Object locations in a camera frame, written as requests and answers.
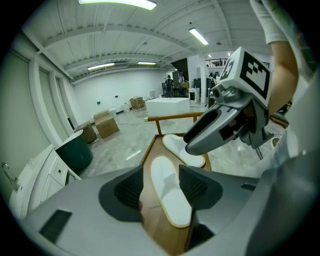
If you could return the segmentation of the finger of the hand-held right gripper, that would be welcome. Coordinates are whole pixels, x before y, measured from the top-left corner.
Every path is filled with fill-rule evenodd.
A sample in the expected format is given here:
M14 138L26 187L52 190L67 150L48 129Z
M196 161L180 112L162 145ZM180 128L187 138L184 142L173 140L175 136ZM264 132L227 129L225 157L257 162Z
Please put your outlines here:
M245 126L241 109L215 104L184 135L185 150L193 156L215 150L238 137Z

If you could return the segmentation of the white block counter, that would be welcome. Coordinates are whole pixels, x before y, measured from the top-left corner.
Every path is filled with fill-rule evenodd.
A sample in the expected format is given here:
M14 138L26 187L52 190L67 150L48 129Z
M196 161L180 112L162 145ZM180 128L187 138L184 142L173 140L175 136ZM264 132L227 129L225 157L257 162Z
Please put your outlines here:
M190 112L190 100L183 97L155 98L145 102L149 117L168 116Z

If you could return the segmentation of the chrome faucet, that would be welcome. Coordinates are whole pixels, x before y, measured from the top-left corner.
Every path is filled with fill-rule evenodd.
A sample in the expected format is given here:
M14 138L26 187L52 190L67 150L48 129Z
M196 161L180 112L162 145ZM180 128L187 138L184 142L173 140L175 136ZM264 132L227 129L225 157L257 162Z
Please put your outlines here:
M20 188L19 179L14 174L10 174L9 165L7 163L5 163L5 162L2 162L1 163L1 169L4 172L5 176L7 177L7 179L9 180L9 182L10 182L11 186L13 187L13 189L15 191L18 191L19 188Z

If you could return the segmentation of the tall cardboard box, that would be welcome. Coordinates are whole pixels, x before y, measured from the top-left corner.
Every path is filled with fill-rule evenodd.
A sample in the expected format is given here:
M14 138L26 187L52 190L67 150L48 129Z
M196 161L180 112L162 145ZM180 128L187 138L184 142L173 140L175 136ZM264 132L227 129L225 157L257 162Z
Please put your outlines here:
M93 115L94 124L102 139L119 131L118 125L109 111L101 111Z

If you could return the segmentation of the white slipper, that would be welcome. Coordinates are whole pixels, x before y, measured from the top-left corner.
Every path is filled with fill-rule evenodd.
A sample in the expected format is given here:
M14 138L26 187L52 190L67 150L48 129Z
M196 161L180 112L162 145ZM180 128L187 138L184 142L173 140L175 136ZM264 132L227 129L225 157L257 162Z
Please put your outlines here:
M150 164L150 179L170 224L180 229L189 227L192 207L180 187L174 163L165 155L156 156Z
M185 165L202 168L206 164L205 157L203 155L191 155L185 147L186 143L184 139L176 134L166 134L162 138L164 147L179 158Z

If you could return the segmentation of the black side table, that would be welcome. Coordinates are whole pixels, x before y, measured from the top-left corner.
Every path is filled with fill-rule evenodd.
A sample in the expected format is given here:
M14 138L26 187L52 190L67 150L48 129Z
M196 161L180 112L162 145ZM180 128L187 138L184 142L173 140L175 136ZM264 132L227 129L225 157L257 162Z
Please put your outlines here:
M285 118L286 113L292 106L292 101L288 101L284 106L282 106L279 110L277 110L275 113L270 115L270 120L286 129L289 126L289 122Z

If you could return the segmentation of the white sink cabinet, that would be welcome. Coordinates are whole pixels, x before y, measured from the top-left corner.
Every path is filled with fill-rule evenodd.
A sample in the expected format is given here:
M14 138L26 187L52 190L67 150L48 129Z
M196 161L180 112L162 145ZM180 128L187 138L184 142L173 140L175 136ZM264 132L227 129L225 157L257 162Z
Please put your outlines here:
M9 199L9 208L18 219L30 212L52 195L64 188L69 181L81 178L59 157L53 145L49 145L35 158L31 158L19 177Z

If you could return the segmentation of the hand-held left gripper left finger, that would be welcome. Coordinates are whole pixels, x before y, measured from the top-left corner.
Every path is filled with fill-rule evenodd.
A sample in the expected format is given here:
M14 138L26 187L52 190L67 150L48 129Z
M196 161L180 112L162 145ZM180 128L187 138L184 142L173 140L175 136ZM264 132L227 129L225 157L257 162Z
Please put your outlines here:
M49 256L165 256L140 212L143 167L66 185L23 220L30 239Z

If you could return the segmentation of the dark display cabinet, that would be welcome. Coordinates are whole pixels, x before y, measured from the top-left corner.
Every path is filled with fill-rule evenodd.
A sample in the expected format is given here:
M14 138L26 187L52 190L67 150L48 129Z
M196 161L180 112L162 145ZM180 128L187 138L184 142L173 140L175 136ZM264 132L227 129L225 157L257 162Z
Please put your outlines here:
M174 82L173 88L178 89L181 83L184 81L183 73L180 71L174 71L172 73L172 79Z

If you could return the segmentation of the wide grey roller blind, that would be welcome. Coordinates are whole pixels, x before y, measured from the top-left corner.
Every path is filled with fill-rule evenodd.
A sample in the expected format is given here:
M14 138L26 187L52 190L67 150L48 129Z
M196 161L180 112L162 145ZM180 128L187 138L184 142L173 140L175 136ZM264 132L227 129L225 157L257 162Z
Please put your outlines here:
M10 52L0 66L0 170L6 163L18 177L49 145L31 97L29 64Z

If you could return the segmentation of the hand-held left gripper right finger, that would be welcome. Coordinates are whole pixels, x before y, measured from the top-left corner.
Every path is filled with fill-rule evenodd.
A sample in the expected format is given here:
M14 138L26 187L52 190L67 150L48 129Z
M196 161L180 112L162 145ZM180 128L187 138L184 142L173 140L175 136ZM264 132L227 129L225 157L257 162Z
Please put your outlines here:
M213 238L242 210L259 179L180 165L179 185L191 206L185 252Z

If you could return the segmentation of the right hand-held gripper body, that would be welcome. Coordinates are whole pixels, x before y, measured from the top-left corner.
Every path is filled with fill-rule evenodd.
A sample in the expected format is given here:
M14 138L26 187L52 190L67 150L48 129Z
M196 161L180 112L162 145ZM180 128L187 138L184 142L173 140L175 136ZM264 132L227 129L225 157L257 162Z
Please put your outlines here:
M216 147L240 138L257 149L273 137L265 129L271 79L270 69L243 47L228 58L218 84L211 90L220 113L213 124Z

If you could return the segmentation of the person's right forearm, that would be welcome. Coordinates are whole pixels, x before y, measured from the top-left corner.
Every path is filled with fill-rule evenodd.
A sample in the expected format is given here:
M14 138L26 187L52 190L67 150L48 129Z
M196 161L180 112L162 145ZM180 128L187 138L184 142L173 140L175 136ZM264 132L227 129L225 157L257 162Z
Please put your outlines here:
M281 109L296 92L299 72L294 52L286 41L270 43L274 60L271 91L269 97L269 115Z

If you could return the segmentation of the black mezzanine railing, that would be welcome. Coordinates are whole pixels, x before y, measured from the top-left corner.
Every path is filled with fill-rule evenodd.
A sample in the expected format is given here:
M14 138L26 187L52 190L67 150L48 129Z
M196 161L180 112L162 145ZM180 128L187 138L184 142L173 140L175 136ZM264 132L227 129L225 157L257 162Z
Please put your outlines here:
M224 67L228 58L212 58L205 60L205 66L207 68Z

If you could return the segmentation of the dark green bathtub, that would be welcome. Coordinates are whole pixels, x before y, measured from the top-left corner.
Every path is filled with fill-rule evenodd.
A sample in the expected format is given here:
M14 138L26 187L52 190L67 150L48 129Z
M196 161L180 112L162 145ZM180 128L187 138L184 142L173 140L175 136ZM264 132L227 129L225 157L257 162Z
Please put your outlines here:
M83 130L78 130L55 149L64 163L76 174L86 169L93 160L93 153L82 134Z

